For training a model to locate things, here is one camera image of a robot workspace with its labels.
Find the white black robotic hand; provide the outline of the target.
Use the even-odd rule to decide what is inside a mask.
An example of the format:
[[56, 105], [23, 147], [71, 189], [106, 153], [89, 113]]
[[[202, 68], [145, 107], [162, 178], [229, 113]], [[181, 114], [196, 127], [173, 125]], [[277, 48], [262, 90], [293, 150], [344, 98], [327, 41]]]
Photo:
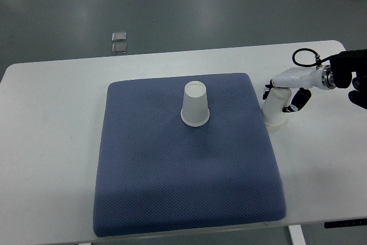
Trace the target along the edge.
[[311, 67], [293, 67], [273, 77], [266, 84], [263, 92], [263, 100], [266, 100], [270, 91], [275, 88], [298, 88], [287, 107], [282, 108], [283, 113], [297, 112], [301, 110], [311, 98], [310, 88], [317, 87], [321, 90], [333, 90], [333, 73], [330, 65]]

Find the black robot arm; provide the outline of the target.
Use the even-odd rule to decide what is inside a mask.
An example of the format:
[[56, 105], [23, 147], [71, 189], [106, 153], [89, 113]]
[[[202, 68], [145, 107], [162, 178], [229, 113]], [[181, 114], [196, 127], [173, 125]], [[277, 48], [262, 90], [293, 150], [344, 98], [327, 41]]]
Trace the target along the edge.
[[366, 49], [343, 51], [330, 58], [333, 81], [337, 88], [353, 90], [349, 100], [366, 109]]

